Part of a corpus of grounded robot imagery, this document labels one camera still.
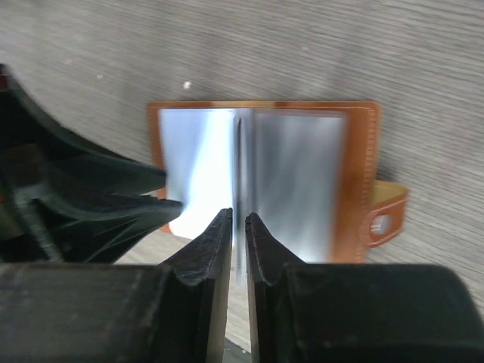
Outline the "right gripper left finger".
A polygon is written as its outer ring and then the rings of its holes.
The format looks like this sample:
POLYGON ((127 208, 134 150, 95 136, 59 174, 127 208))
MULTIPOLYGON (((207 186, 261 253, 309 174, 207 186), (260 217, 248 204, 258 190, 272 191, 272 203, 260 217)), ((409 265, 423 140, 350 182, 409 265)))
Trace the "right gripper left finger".
POLYGON ((3 362, 221 362, 232 211, 159 265, 4 264, 3 362))

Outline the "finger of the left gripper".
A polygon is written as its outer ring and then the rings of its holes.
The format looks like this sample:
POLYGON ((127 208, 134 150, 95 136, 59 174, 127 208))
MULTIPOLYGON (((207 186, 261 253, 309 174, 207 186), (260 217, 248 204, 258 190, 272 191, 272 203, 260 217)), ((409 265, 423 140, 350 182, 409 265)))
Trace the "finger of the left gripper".
POLYGON ((2 185, 1 211, 3 262, 113 263, 182 204, 84 185, 2 185))
POLYGON ((1 149, 34 144, 65 174, 103 191, 145 194, 165 186, 166 172, 106 149, 62 126, 1 65, 1 149))

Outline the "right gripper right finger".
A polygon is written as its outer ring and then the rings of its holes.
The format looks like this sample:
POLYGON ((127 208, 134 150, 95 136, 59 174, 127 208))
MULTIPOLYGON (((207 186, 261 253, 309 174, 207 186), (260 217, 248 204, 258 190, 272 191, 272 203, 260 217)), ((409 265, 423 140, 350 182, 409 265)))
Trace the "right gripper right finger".
POLYGON ((481 362, 463 281, 425 264, 308 264, 245 221, 255 362, 481 362))

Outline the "brown leather card holder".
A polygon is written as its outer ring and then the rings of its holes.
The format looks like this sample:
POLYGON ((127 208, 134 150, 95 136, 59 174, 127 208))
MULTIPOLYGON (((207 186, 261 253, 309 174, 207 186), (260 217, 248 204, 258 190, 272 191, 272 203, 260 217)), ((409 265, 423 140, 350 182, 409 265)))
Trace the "brown leather card holder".
POLYGON ((376 178, 380 106, 373 101, 156 101, 147 105, 153 162, 166 171, 161 197, 183 204, 166 230, 192 238, 232 208, 235 265, 246 265, 253 211, 254 116, 259 111, 341 112, 346 118, 332 243, 324 262, 362 262, 403 226, 407 191, 376 178))

